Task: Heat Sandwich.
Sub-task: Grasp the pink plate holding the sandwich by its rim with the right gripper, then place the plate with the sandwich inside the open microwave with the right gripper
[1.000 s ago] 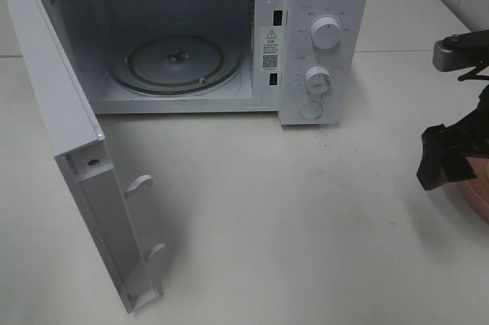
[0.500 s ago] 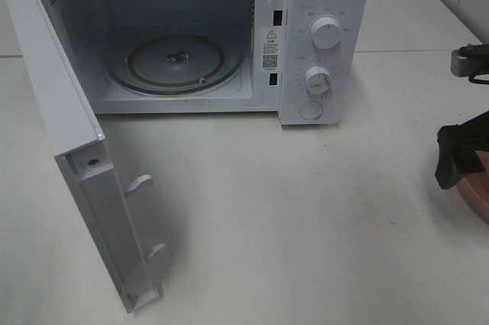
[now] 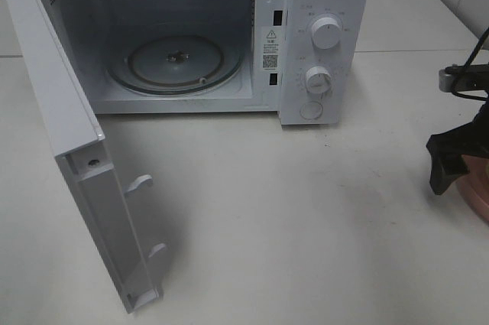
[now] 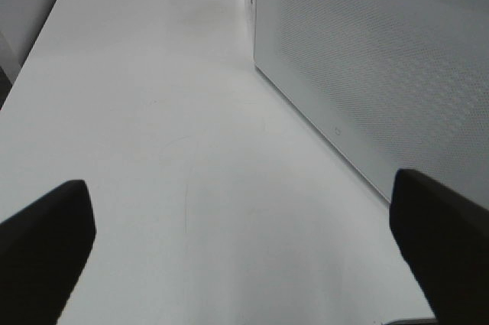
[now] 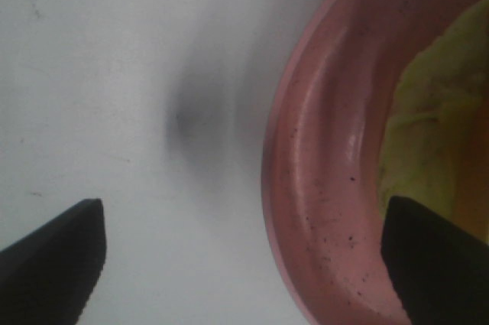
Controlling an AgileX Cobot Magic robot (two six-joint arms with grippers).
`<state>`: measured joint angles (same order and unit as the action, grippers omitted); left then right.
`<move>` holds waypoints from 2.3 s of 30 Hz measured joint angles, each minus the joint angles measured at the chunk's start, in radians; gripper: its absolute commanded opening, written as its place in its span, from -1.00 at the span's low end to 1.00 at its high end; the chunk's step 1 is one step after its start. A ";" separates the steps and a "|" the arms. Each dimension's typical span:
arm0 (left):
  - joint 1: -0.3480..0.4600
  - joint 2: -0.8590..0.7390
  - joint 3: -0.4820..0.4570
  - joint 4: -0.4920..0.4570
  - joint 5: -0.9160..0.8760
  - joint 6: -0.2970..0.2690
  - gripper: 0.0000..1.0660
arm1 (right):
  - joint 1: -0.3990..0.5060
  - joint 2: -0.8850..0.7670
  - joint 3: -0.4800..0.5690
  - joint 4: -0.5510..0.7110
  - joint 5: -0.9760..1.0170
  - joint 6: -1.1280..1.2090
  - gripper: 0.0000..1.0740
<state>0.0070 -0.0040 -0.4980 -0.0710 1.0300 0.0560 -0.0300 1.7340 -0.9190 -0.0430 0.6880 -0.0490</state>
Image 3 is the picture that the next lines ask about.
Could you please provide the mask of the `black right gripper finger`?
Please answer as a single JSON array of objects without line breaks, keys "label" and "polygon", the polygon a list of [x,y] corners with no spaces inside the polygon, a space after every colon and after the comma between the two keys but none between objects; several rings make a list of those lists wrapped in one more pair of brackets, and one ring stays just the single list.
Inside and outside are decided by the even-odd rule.
[{"label": "black right gripper finger", "polygon": [[467,128],[431,135],[426,148],[431,156],[429,185],[436,195],[442,195],[453,182],[469,174],[469,169],[461,156],[467,141]]}]

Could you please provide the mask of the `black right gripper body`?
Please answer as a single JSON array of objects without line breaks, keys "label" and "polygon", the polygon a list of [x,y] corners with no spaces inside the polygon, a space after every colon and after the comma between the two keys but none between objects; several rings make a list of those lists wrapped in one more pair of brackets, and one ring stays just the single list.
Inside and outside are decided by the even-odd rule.
[{"label": "black right gripper body", "polygon": [[488,102],[470,123],[461,127],[456,154],[488,159]]}]

